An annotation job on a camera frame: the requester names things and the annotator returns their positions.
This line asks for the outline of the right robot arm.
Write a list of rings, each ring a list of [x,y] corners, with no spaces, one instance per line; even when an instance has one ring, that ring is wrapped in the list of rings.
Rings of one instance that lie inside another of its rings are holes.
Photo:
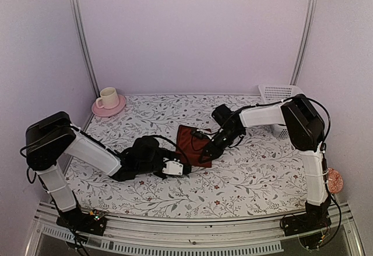
[[[326,186],[327,166],[325,141],[330,121],[324,121],[314,104],[317,102],[300,93],[268,104],[255,104],[231,111],[225,104],[215,108],[213,119],[219,130],[203,147],[199,162],[219,158],[246,129],[264,125],[284,125],[292,146],[302,158],[307,182],[306,213],[301,225],[314,230],[320,225],[330,206],[330,193]]]

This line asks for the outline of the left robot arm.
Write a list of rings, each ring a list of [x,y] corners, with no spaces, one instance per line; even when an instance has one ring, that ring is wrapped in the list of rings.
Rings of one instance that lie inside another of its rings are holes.
[[[119,182],[147,173],[167,176],[171,164],[169,152],[153,136],[141,137],[130,148],[116,152],[74,125],[64,111],[27,127],[20,154],[74,229],[82,229],[87,218],[61,169],[62,159],[80,160]]]

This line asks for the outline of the white plastic basket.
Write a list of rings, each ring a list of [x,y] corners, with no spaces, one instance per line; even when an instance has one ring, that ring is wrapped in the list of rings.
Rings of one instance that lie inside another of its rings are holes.
[[[303,94],[303,91],[294,85],[258,85],[261,98],[264,103],[273,103],[281,99]],[[288,138],[288,130],[285,125],[271,125],[272,134],[276,138]]]

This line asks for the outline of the dark red towel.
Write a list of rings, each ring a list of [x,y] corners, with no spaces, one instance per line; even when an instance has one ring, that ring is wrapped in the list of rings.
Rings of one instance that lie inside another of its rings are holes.
[[[193,135],[196,130],[197,128],[195,127],[179,125],[177,145],[186,154],[191,166],[211,168],[212,161],[206,161],[208,159],[207,156],[201,157],[203,148],[209,143],[209,138],[201,134]]]

